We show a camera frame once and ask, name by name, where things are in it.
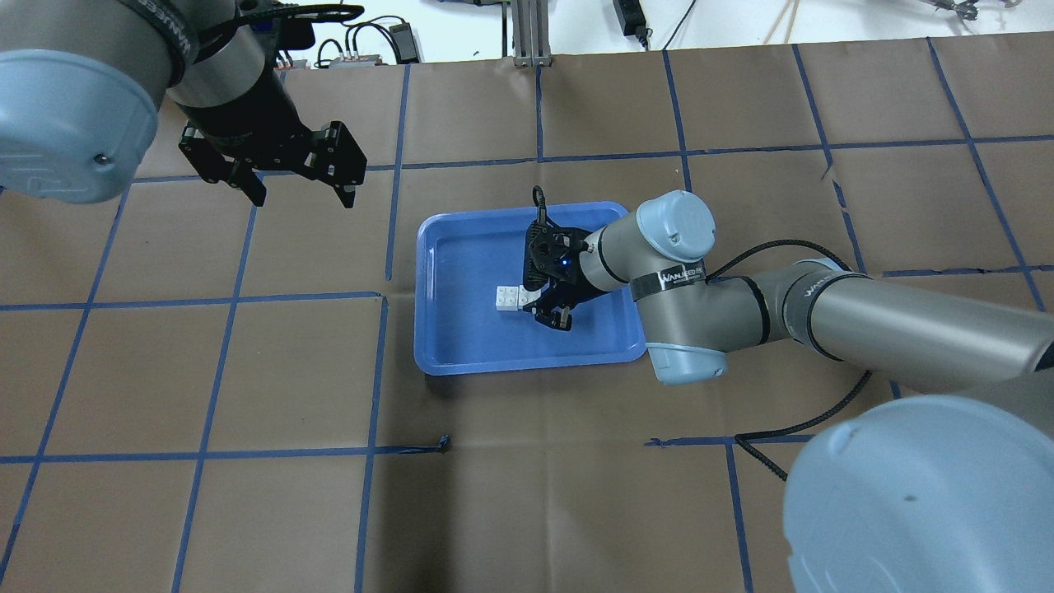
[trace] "power adapter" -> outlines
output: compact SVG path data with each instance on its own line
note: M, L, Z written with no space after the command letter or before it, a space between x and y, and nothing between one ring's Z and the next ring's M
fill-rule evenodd
M395 42L395 63L421 63L417 53L417 41L413 38L410 23L401 22L388 27Z
M647 50L648 20L644 17L640 0L614 0L614 14L619 17L622 34L626 37L636 37Z

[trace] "electrical wire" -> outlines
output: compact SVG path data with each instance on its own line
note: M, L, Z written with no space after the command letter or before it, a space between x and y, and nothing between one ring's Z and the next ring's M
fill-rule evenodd
M502 57L509 55L509 4L502 0Z
M800 239L800 238L781 238L781 239L777 239L777 240L769 240L767 242L762 242L761 244L756 244L756 245L752 246L750 249L747 249L746 251L744 251L744 252L740 253L739 255L733 257L730 261L728 261L727 263L725 263L725 264L721 265L720 268L718 268L717 271L708 274L706 276L706 281L709 281L709 280L711 280L711 279L714 279L716 277L720 277L721 274L723 274L723 273L727 272L728 270L730 270L731 268L738 265L740 262L743 261L743 259L746 259L747 257L750 257L752 255L755 255L757 253L761 253L762 251L765 251L766 249L773 249L774 246L787 246L787 245L805 246L805 248L812 249L813 251L816 251L817 253L820 253L820 254L824 255L825 257L828 257L832 261L835 262L835 264L837 264L842 270L845 270L847 272L853 271L853 269L848 266L848 263L846 263L844 260L842 260L841 257L839 257L832 250L827 249L826 246L823 246L822 244L820 244L818 242L813 242L812 240L804 240L804 239ZM750 441L756 441L758 439L770 439L770 438L775 438L775 437L785 437L787 435L793 435L795 433L800 433L802 431L812 429L813 427L816 427L817 424L819 424L819 423L821 423L821 422L823 422L825 420L828 420L832 416L834 416L834 415L838 414L839 412L841 412L854 399L856 399L857 396L860 395L860 392L862 392L863 389L864 389L864 387L867 386L867 382L871 381L871 377L872 377L872 372L870 372L870 371L864 372L864 374L861 375L860 379L856 382L856 386L853 387L853 389L850 391L850 393L846 394L845 397L843 397L841 399L841 401L839 401L838 403L836 403L833 408L831 408L829 410L827 410L823 414L817 416L816 418L813 418L812 420L806 420L805 422L802 422L800 424L795 424L794 427L787 427L786 429L780 429L778 431L761 431L761 432L758 432L758 433L740 433L740 434L734 436L733 439L736 441L736 444L738 444L740 448L743 449L743 451L745 451L746 453L748 453L750 455L750 457L754 457L755 459L757 459L758 461L760 461L762 466L764 466L765 468L768 468L768 470L772 473L776 474L776 477L778 477L779 479L781 479L783 481L786 481L786 479L787 479L787 473L785 471L783 471L782 468L780 468L779 466L777 466L775 461L773 461L772 459L769 459L768 456L766 456L765 454L761 453L760 451L758 451L757 448L755 448L754 446L752 446Z
M347 24L347 23L345 23L344 26L352 27L352 26L356 26L356 25L359 25L359 24L368 23L368 22L376 22L376 21L378 21L380 19L398 19L398 21L401 23L403 23L403 24L406 24L406 22L407 22L405 18L403 18L403 17L401 17L398 15L380 15L379 17L373 17L372 19L370 19L368 21L362 21L362 22L353 23L353 24Z
M677 32L681 31L681 25L684 24L685 20L687 20L688 15L691 14L691 9L696 7L696 1L697 0L691 0L691 3L688 4L688 9L684 12L684 16L681 17L681 21L677 23L677 27L674 29L674 33L670 34L669 39L666 40L666 44L662 46L663 52L665 52L666 48L669 47L669 44L674 42L674 38L677 37Z
M839 268L847 272L853 271L853 269L850 268L848 263L846 263L841 257L836 255L834 251L827 249L822 244L813 242L812 240L804 240L800 238L781 238L778 240L769 240L767 242L762 242L761 244L756 244L747 249L746 251L740 253L739 255L736 255L735 257L733 257L730 261L718 268L717 271L708 274L706 276L706 281L709 281L716 277L720 277L723 273L727 272L728 270L733 269L734 266L742 262L743 259L746 259L747 257L750 257L762 251L765 251L766 249L772 249L774 246L787 246L787 245L805 246L807 249L812 249L813 251L822 254L824 257L829 257L831 260L834 261L835 264L837 264Z
M841 401L836 403L827 412L824 412L823 414L817 416L816 418L813 418L812 420L807 420L805 422L802 422L801 424L795 424L794 427L787 427L786 429L780 429L779 431L740 433L739 435L736 435L733 438L736 440L736 444L742 448L743 451L745 451L746 453L750 454L750 457L754 457L755 459L760 461L765 468L768 468L768 470L772 473L776 474L776 477L785 482L787 481L787 473L782 468L777 466L775 461L769 459L767 455L758 451L757 448L752 446L749 441L756 441L758 439L772 439L776 437L785 437L787 435L793 435L795 433L800 433L807 429L812 429L813 427L816 427L817 424L831 419L832 416L841 412L845 407L850 404L850 402L852 402L854 399L856 399L857 396L860 395L860 392L862 392L864 387L867 386L867 382L871 381L871 377L872 373L870 371L865 371L864 374L860 376L860 379L857 381L856 386L853 387L853 390L851 390L848 394L845 394L845 397L843 397Z
M787 34L783 36L783 44L790 42L790 32L794 31L794 21L798 18L798 6L801 4L801 0L794 0L794 9L790 11L790 21L787 23Z
M223 21L215 26L209 27L201 32L199 37L201 39L212 39L215 37L223 36L237 29L239 26L247 24L256 24L264 21L270 21L274 19L286 19L291 17L299 17L305 15L314 15L311 19L312 22L347 22L352 19L357 19L363 16L366 8L362 6L354 5L343 5L343 4L314 4L309 6L282 6L280 8L271 8L268 11L259 11L249 15L240 15L229 21Z
M344 56L344 51L340 47L340 42L337 41L336 39L327 39L326 41L323 41L321 45L318 46L318 57L315 59L315 67L325 70L329 67L329 63L323 64L323 62L326 61L331 63L333 61L333 60L323 60L323 50L325 50L326 45L329 45L330 43L336 45L336 51L340 54L340 56Z
M380 36L384 37L385 41L388 42L388 46L390 46L392 48L392 54L395 57L394 61L397 62L398 61L398 48L396 48L396 46L395 46L395 40L392 39L391 33L389 33L387 28L380 26L379 24L377 24L375 22L366 21L366 22L360 22L360 23L358 23L358 24L356 24L354 26L348 27L348 31L346 31L344 33L344 46L345 46L345 50L347 50L348 53L354 52L355 55L357 56L358 55L358 32L363 31L364 28L367 28L367 27L369 27L369 28L375 28L375 29L377 29L378 33L380 33ZM348 37L349 36L351 37L351 46L350 47L348 46Z
M780 23L783 22L783 16L787 14L787 11L790 8L790 4L794 1L795 0L787 0L783 3L783 9L780 11L780 16L776 17L776 22L773 23L773 27L768 29L768 34L765 35L765 39L761 42L762 45L767 45L773 39L773 35L776 35L776 29L779 28Z

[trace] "blue tape grid line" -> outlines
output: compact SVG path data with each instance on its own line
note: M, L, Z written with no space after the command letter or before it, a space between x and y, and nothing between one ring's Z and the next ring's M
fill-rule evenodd
M1026 263L1023 255L1017 245L1016 239L1010 232L1009 224L1007 223L1006 217L1002 214L1001 206L999 205L998 199L995 192L991 185L988 178L987 172L983 169L983 163L980 160L980 156L977 152L976 144L981 143L1003 143L1003 142L1030 142L1030 141L1054 141L1054 135L1034 135L1034 136L1006 136L1006 137L991 137L991 138L974 138L969 133L969 129L965 125L964 119L962 118L961 111L958 104L955 102L955 98L952 95L951 88L948 85L946 78L944 77L943 70L940 65L936 50L933 43L930 42L931 56L934 60L934 65L937 68L938 76L948 94L949 101L952 103L952 107L955 111L956 117L959 120L960 126L962 127L964 138L962 139L934 139L934 140L912 140L912 141L892 141L892 142L845 142L845 143L829 143L823 126L822 121L819 116L819 112L816 107L815 97L813 96L812 88L808 83L807 74L804 68L804 64L801 60L801 56L798 51L797 45L793 45L793 51L795 54L796 61L798 63L799 73L802 77L802 82L805 87L806 96L809 101L809 106L814 115L814 120L817 124L817 131L820 136L820 144L797 144L797 145L773 145L773 146L744 146L744 147L724 147L724 149L696 149L688 150L685 144L683 122L680 117L680 104L678 101L676 84L674 81L672 68L669 64L668 54L663 53L664 66L666 68L667 81L670 91L671 106L674 110L675 120L678 129L678 151L661 151L661 152L643 152L643 153L614 153L614 154L594 154L594 155L569 155L569 156L550 156L546 157L544 155L543 145L543 130L542 130L542 71L539 68L535 73L535 117L536 117L536 127L538 127L538 154L534 158L510 158L510 159L491 159L491 160L470 160L470 161L445 161L445 162L422 162L422 163L403 163L402 154L404 146L404 136L406 126L406 111L407 111L407 97L409 93L409 81L410 81L410 66L407 66L404 74L404 85L403 85L403 96L399 106L399 123L398 123L398 137L396 142L396 161L394 164L380 164L380 165L370 165L369 171L394 171L395 177L393 180L392 190L392 205L391 205L391 219L389 228L389 249L388 249L388 261L386 266L387 277L391 277L391 266L393 257L393 243L394 243L394 230L397 214L397 199L398 199L398 185L401 181L401 174L403 170L408 169L438 169L438 167L458 167L458 166L484 166L484 165L508 165L518 164L524 162L530 162L536 160L539 162L566 162L566 161L590 161L590 160L618 160L618 159L638 159L638 158L665 158L680 156L682 159L683 171L685 175L685 189L691 190L690 173L687 166L687 157L695 155L716 155L716 154L733 154L733 153L745 153L745 152L780 152L780 151L816 151L822 150L824 157L827 160L828 165L833 163L832 151L836 150L856 150L856 149L880 149L880 147L903 147L903 146L925 146L925 145L968 145L971 150L971 154L974 157L975 163L978 167L978 173L981 175L982 181L984 182L985 190L989 193L990 199L993 202L993 206L996 209L997 215L1000 221L1003 223L1003 228L1007 231L1008 239L1011 241L1012 248L1015 251L1015 255L1018 256L1019 265L1006 268L1000 270L985 270L979 268L963 268L963 269L951 269L951 270L895 270L885 272L883 275L886 277L896 276L914 276L914 275L941 275L941 274L972 274L972 273L1022 273L1026 275L1030 289L1033 292L1034 299L1037 302L1037 307L1042 311L1043 305L1041 299L1039 298L1038 290L1035 286L1035 282L1031 276L1031 272L1039 271L1054 271L1054 265L1029 265ZM271 175L281 175L281 172L268 172L264 173L265 176ZM134 183L147 183L147 182L161 182L161 181L196 181L198 177L195 175L187 176L164 176L164 177L142 177L137 178ZM841 186L837 182L834 183L836 195L838 196L839 203L845 207L844 195ZM2 195L3 187L0 187L0 195ZM32 493L33 483L35 482L36 475L39 472L39 467L42 463L51 462L94 462L94 461L151 461L151 460L196 460L198 467L206 459L248 459L248 458L277 458L277 457L314 457L314 456L329 456L329 455L362 455L366 456L368 464L375 455L388 455L388 454L401 454L401 453L430 453L443 451L446 447L446 439L441 441L436 447L426 447L426 448L377 448L375 447L375 431L376 431L376 414L378 412L379 404L379 369L382 365L383 357L383 345L378 350L378 360L377 360L377 373L378 376L375 380L375 393L373 402L373 412L371 414L371 440L370 447L368 448L335 448L335 449L315 449L315 450L274 450L274 451L233 451L233 452L207 452L199 451L197 453L183 452L183 453L142 453L142 454L104 454L104 455L43 455L43 451L46 448L46 440L50 437L51 430L54 426L55 417L58 413L58 407L61 403L61 395L65 389L65 383L69 379L70 372L74 359L76 357L76 350L79 342L83 336L83 330L86 325L86 319L90 312L93 309L138 309L138 308L165 308L165 307L198 307L198 305L229 305L233 310L236 309L239 302L273 302L273 301L299 301L299 300L321 300L321 299L357 299L357 298L377 298L380 294L376 292L345 292L345 293L328 293L328 294L276 294L276 295L262 295L262 296L234 296L231 299L200 299L200 300L174 300L174 301L153 301L153 302L124 302L124 303L94 303L94 295L98 288L98 282L101 278L102 271L105 264L105 260L109 257L110 249L113 243L113 239L116 233L117 224L120 219L121 213L123 212L124 204L126 203L128 192L121 197L121 203L118 206L118 213L115 217L114 224L111 228L111 234L108 238L106 246L103 250L102 260L97 270L95 282L93 283L92 292L90 293L90 299L86 303L59 303L59 304L25 304L25 305L0 305L0 312L19 312L19 311L82 311L81 323L78 327L77 334L75 336L74 345L71 349L71 355L67 359L66 369L63 373L63 379L60 382L59 392L56 395L56 401L53 404L52 414L48 419L48 424L45 427L45 433L42 437L40 448L35 456L9 456L0 457L0 464L9 463L32 463L33 469L31 471L30 480L26 483L26 490L23 493L23 498L21 500L18 514L16 516L16 521L12 528L12 533L8 537L7 545L4 549L3 560L0 561L0 582L2 582L4 572L6 570L7 564L11 558L12 550L14 548L18 530L21 525L22 517L24 516L25 509L28 505L30 495ZM252 216L250 218L250 228L247 229L246 246L248 248L249 234L251 233ZM857 263L863 270L863 260L859 251L859 244L856 239L855 231L852 226L852 220L848 213L843 210L843 217L846 223L846 231L850 234L851 241L854 245L855 255L857 257ZM241 266L239 268L239 278L243 274L243 263L242 259ZM387 315L387 301L383 301L383 317ZM233 316L229 316L229 325L233 322ZM382 325L382 337L385 325ZM229 341L229 336L225 336L225 344ZM897 395L896 386L893 386L895 396ZM207 422L211 423L211 414L214 412L214 401L210 402L210 416ZM207 438L206 434L202 435L203 440ZM793 435L789 437L784 437L781 439L766 439L760 442L806 442L812 436L809 435ZM653 439L651 442L646 443L646 447L699 447L699 446L721 446L726 448L726 453L730 455L731 447L734 441L731 437L700 437L700 438L681 438L671 439L667 441L660 441ZM745 533L742 529L742 510L738 503L738 480L735 475L735 460L729 457L729 478L733 488L734 497L734 511L737 516L737 531L740 534L740 547L741 547L741 558L744 565L744 582L748 591L753 590L753 584L750 581L749 575L749 561L746 555L745 548ZM365 553L365 533L366 533L366 519L368 518L369 505L367 498L369 497L370 480L372 478L372 472L368 473L368 477L364 477L364 506L362 508L360 516L360 533L359 533L359 548L358 548L358 558L356 562L356 591L362 590L362 568L363 568L363 554ZM196 471L194 489L196 491L200 480L199 472ZM180 549L180 567L177 569L181 570L181 562L186 557L186 541L182 542ZM174 581L174 590L178 589L178 582Z
M1043 142L1054 141L1054 135L1036 136L996 136L991 138L973 138L975 144L1008 143L1008 142ZM856 149L882 149L882 147L909 147L909 146L941 146L941 145L965 145L967 140L958 139L932 139L932 140L904 140L891 142L842 142L828 144L826 147L834 152L839 150ZM421 169L455 169L461 166L490 166L499 164L521 164L524 162L579 162L588 160L622 160L633 158L666 158L674 156L702 156L718 154L738 154L744 152L798 152L798 151L822 151L823 144L788 144L768 146L736 146L736 147L710 147L710 149L685 149L652 152L625 152L625 153L602 153L602 154L572 154L545 156L541 159L538 156L521 158L493 158L483 160L440 160L433 162L403 162L398 164L401 171ZM396 153L398 152L398 141L396 140ZM396 164L371 164L367 171L394 171ZM278 177L295 175L288 171L264 171L260 175L265 177ZM199 181L197 175L176 175L165 177L138 177L133 183L159 183L164 181Z
M65 394L66 386L70 382L70 374L73 372L73 364L77 359L77 350L80 348L80 341L84 337L84 328L87 325L87 317L92 313L91 305L95 302L95 296L99 291L99 283L102 281L102 272L106 269L106 260L110 258L111 250L113 250L114 237L117 236L117 226L120 224L121 216L124 214L124 207L128 204L130 191L131 190L124 190L124 193L121 195L121 200L117 204L117 214L114 216L114 222L110 225L110 234L106 236L106 243L102 249L102 256L99 258L99 265L95 271L95 278L92 280L92 289L87 293L86 307L80 316L80 323L77 325L77 333L74 335L73 345L70 347L70 355L66 357L65 367L62 370L62 379L59 381L58 390L55 393L55 401L52 403L52 410L47 415L47 423L44 426L44 432L40 437L40 444L37 447L37 454L34 458L33 467L30 470L30 477L25 482L25 489L22 491L22 499L19 502L18 512L15 515L15 521L12 526L11 534L7 537L7 545L4 547L3 558L0 558L0 585L3 584L4 575L7 573L7 565L11 562L11 555L15 550L15 541L18 538L18 531L21 528L22 519L25 517L25 510L30 505L30 497L33 495L33 487L37 481L37 474L40 472L40 464L44 456L44 451L47 449L47 441L52 437L52 430L55 429L55 419L58 417L59 407L62 406L62 396Z
M797 43L792 45L790 50L794 52L794 59L798 64L798 74L801 76L801 83L805 88L808 108L813 112L813 121L816 122L816 133L820 137L823 158L827 161L827 172L829 173L835 166L835 159L831 154L831 143L827 141L827 133L823 129L823 120L820 119L820 111L816 106L816 97L813 95L813 86L808 82L805 62L801 59L801 52L798 51ZM838 184L837 180L832 179L831 182L835 186L835 195L838 197L838 203L842 206L842 220L845 222L845 232L850 235L850 242L853 243L853 255L857 260L857 269L863 273L867 273L867 266L863 262L863 254L860 252L860 241L857 240L856 229L853 226L853 218L850 216L848 205L845 203L845 194L842 192L842 186Z
M669 100L674 107L674 123L677 124L677 144L680 147L681 171L684 173L684 190L691 190L691 171L688 169L688 151L684 140L684 122L681 119L681 102L677 98L677 84L674 82L674 67L669 63L669 52L662 51L662 63L666 68L666 84L669 86Z
M449 440L444 437L438 444L425 447L337 447L320 449L271 449L253 451L193 451L161 452L161 453L87 453L66 455L44 455L41 463L114 463L120 461L197 461L204 459L287 459L291 457L359 457L373 455L414 455L422 453L442 453L446 451ZM12 455L0 457L0 466L16 466L33 463L37 458L32 455Z
M201 444L198 454L202 455L194 464L194 481L191 483L190 501L187 503L187 516L183 519L183 533L179 539L179 554L176 557L176 570L172 577L172 593L179 591L183 576L183 564L187 560L187 545L191 538L191 528L194 523L194 511L197 508L197 497L201 486L201 472L204 470L204 452L209 451L209 437L212 434L212 422L216 414L216 402L219 399L219 388L223 380L223 370L227 365L227 353L231 347L231 335L234 333L234 318L238 312L238 296L241 294L241 280L246 275L246 263L249 260L249 245L252 242L253 226L256 223L256 207L249 212L249 222L246 224L246 235L241 242L241 258L238 260L238 275L234 280L234 292L231 295L230 310L227 314L227 328L223 331L223 341L219 348L219 360L216 363L216 375L212 382L212 394L209 397L209 409L204 417L204 428L201 430Z
M398 105L398 131L395 136L395 166L392 177L392 204L388 214L388 255L385 261L385 279L392 278L392 263L395 258L395 223L398 221L398 190L403 181L403 149L406 143L406 105L410 97L411 64L403 71L403 97Z
M736 472L736 454L733 446L726 443L725 461L728 464L728 486L731 489L733 516L736 519L736 539L739 541L739 562L743 568L743 589L754 593L754 577L750 575L750 553L746 547L746 525L743 521L743 501L739 496L739 474Z
M1007 233L1007 240L1010 241L1010 248L1014 251L1017 264L1022 268L1021 273L1024 274L1024 279L1029 282L1029 290L1032 291L1032 298L1036 301L1036 309L1040 312L1046 312L1047 309L1043 307L1042 296L1039 295L1039 288L1036 285L1035 278L1032 277L1032 271L1029 270L1029 263L1024 260L1024 254L1017 243L1017 238L1014 237L1014 232L1010 229L1010 221L1007 220L1007 215L1002 211L999 198L995 194L995 187L992 186L992 181L989 179L980 152L977 151L977 144L974 142L974 138L970 134L970 127L967 125L967 120L962 116L962 110L959 108L959 103L955 100L955 94L952 93L952 86L948 83L948 77L944 76L944 68L940 65L940 57L937 55L937 48L933 44L933 39L926 37L925 42L930 46L930 57L933 59L933 66L937 70L937 78L940 79L940 85L944 88L948 102L951 103L952 111L955 112L955 119L959 122L959 127L962 129L962 136L965 138L967 147L970 149L970 155L977 166L977 173L981 176L981 181L984 183L984 191L988 192L989 200L992 202L992 207L999 218L999 223L1002 224L1003 232Z
M928 275L971 275L971 274L1006 274L1030 272L1054 272L1054 265L1011 265L1009 268L948 268L943 270L889 270L882 272L882 277L910 277Z
M377 359L373 369L373 402L370 408L370 433L367 439L366 470L363 473L363 496L358 510L358 543L355 549L355 593L362 593L366 574L366 540L369 534L370 495L373 492L373 461L377 447L377 419L380 415L380 383L385 368L385 344L388 337L388 299L380 302L380 324L377 330Z

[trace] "floor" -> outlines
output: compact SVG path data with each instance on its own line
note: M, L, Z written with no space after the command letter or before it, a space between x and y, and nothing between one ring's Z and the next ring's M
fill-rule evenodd
M290 73L305 122L346 121L370 156L350 211L294 176L267 177L261 209L196 180L167 103L119 199L0 196L0 591L790 591L782 483L729 435L818 414L859 370L777 343L683 388L646 358L427 377L417 228L534 183L629 209L686 187L717 217L709 260L795 236L1042 311L1052 52L1037 34ZM902 393L874 381L843 417ZM789 467L807 439L760 448Z

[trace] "blue tray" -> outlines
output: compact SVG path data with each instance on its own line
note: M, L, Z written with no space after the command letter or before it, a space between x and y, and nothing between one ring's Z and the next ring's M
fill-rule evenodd
M523 281L524 234L534 207L437 214L417 231L413 355L428 375L629 362L644 331L622 289L572 311L571 332L494 310L497 285ZM562 225L600 229L624 215L611 201L550 205Z

